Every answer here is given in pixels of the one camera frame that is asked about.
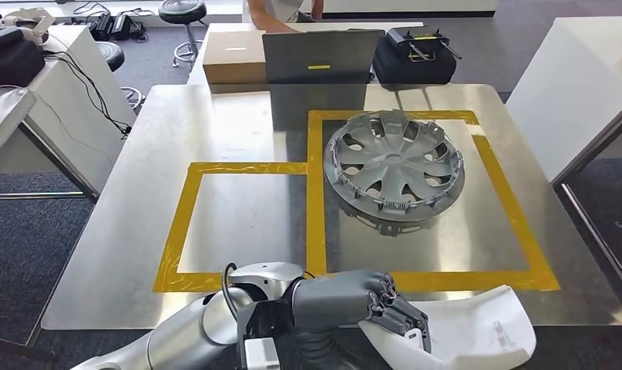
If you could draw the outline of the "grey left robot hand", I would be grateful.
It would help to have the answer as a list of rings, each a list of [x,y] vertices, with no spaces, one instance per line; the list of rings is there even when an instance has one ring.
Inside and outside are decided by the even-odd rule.
[[[388,273],[342,271],[295,283],[291,290],[292,322],[296,329],[323,331],[370,321],[405,336],[418,329],[422,349],[432,351],[429,317],[398,292]]]

